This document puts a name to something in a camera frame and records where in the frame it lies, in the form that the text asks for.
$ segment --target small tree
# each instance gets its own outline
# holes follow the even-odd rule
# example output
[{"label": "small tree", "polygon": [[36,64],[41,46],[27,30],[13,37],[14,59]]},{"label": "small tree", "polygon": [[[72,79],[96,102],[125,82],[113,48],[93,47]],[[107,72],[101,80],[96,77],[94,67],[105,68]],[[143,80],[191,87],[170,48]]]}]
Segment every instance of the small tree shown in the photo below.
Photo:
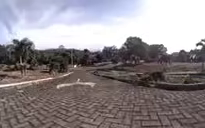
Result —
[{"label": "small tree", "polygon": [[16,56],[17,62],[20,64],[20,71],[22,75],[26,75],[27,70],[27,60],[30,58],[32,51],[34,50],[34,43],[28,38],[22,40],[13,40],[14,54]]}]

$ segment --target concrete border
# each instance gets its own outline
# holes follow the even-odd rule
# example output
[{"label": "concrete border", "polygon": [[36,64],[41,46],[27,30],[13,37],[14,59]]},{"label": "concrete border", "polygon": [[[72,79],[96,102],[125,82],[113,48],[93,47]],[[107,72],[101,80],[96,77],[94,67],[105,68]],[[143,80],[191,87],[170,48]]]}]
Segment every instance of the concrete border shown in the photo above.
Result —
[{"label": "concrete border", "polygon": [[195,83],[195,84],[179,84],[179,83],[167,83],[167,82],[143,82],[143,81],[132,81],[132,80],[124,80],[118,79],[112,76],[101,75],[98,72],[93,72],[96,76],[105,77],[112,80],[117,80],[133,85],[144,86],[144,87],[151,87],[151,88],[159,88],[165,90],[172,90],[172,91],[195,91],[195,90],[203,90],[205,89],[205,82],[204,83]]},{"label": "concrete border", "polygon": [[62,78],[71,75],[73,72],[69,72],[67,74],[64,74],[62,76],[58,77],[49,77],[49,78],[44,78],[44,79],[38,79],[38,80],[30,80],[30,81],[24,81],[24,82],[18,82],[18,83],[11,83],[11,84],[0,84],[0,88],[5,88],[5,87],[12,87],[12,86],[18,86],[18,85],[25,85],[25,84],[33,84],[33,83],[39,83],[43,81],[48,81],[48,80],[53,80],[57,78]]}]

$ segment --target cloud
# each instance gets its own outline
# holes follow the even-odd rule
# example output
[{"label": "cloud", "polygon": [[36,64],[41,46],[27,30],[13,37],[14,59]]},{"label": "cloud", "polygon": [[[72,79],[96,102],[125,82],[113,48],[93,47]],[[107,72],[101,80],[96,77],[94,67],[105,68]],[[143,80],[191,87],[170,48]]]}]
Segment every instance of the cloud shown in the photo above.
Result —
[{"label": "cloud", "polygon": [[0,22],[11,32],[15,26],[109,23],[113,17],[133,16],[139,0],[0,0]]}]

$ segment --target ground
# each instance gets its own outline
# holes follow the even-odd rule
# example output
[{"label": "ground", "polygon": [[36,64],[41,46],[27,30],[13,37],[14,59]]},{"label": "ground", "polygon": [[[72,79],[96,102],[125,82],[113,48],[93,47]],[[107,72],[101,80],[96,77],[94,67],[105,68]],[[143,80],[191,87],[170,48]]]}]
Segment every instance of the ground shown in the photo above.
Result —
[{"label": "ground", "polygon": [[[78,78],[96,85],[56,89]],[[67,78],[0,89],[0,127],[205,128],[205,90],[133,86],[78,68]]]}]

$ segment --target brick paving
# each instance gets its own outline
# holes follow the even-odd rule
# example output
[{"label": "brick paving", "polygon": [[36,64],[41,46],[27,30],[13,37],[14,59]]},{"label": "brick paving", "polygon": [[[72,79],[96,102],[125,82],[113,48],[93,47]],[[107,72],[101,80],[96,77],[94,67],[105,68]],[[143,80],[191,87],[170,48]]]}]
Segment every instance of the brick paving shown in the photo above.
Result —
[{"label": "brick paving", "polygon": [[[96,86],[57,84],[78,78]],[[0,128],[205,128],[205,90],[167,91],[93,76],[0,89]]]}]

